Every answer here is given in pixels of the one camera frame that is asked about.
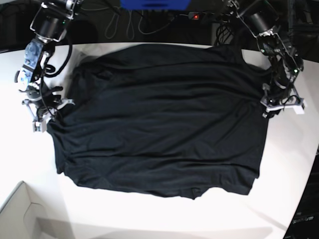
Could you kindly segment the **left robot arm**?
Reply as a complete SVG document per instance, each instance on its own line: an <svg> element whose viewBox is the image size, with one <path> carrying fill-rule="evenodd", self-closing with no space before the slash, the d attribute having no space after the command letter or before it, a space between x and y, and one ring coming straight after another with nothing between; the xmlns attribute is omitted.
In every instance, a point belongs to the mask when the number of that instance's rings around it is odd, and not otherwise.
<svg viewBox="0 0 319 239"><path fill-rule="evenodd" d="M259 51L271 64L271 79L262 85L260 103L264 118L271 118L285 109L303 115L307 106L300 97L295 81L304 70L304 62L291 44L288 34L281 31L279 16L267 0L248 0L240 3L227 0L230 14L240 20L256 39Z"/></svg>

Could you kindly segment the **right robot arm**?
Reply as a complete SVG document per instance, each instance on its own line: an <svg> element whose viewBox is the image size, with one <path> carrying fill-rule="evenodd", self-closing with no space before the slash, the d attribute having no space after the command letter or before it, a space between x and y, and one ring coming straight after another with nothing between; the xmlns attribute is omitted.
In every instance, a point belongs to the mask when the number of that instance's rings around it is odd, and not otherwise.
<svg viewBox="0 0 319 239"><path fill-rule="evenodd" d="M17 72L15 82L18 90L26 93L27 99L23 105L35 105L32 112L34 124L45 122L47 118L58 120L57 111L69 104L55 92L62 91L62 87L48 88L44 78L58 76L70 60L73 46L67 36L67 27L74 19L82 5L81 0L45 0L31 22L30 30L35 37L28 43L24 51L24 62ZM69 45L66 59L59 69L50 65L48 61L55 52L55 46L66 39Z"/></svg>

